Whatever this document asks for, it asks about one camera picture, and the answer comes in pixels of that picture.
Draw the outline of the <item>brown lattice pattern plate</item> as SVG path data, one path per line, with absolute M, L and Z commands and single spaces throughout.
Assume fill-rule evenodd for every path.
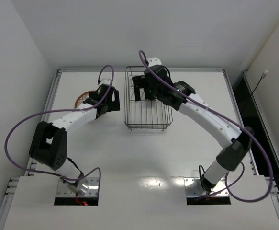
M 86 99 L 89 98 L 89 95 L 90 95 L 90 93 L 92 93 L 92 92 L 94 92 L 94 91 L 87 91 L 87 92 L 82 93 L 82 94 L 76 99 L 76 101 L 75 101 L 75 103 L 74 103 L 74 108 L 75 108 L 75 109 L 78 108 L 78 106 L 79 106 L 81 103 L 83 103 L 84 100 L 86 100 Z

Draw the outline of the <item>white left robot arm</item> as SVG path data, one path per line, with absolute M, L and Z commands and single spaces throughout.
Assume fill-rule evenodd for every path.
M 81 179 L 84 173 L 67 156 L 67 138 L 102 115 L 120 111 L 119 91 L 108 84 L 101 84 L 77 109 L 52 122 L 38 123 L 29 150 L 31 158 L 59 174 L 61 180 L 75 191 L 86 189 L 88 181 Z

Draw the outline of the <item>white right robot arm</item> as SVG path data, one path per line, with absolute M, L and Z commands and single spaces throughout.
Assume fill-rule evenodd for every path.
M 194 88 L 184 81 L 173 83 L 166 67 L 155 65 L 151 69 L 163 82 L 155 78 L 149 70 L 145 70 L 143 75 L 133 77 L 135 99 L 140 100 L 140 89 L 143 89 L 145 99 L 157 99 L 191 118 L 223 148 L 215 161 L 200 176 L 197 186 L 203 192 L 211 192 L 223 176 L 237 168 L 249 152 L 252 141 L 240 128 L 227 123 L 207 108 L 200 107 L 199 104 L 205 105 L 205 102 Z

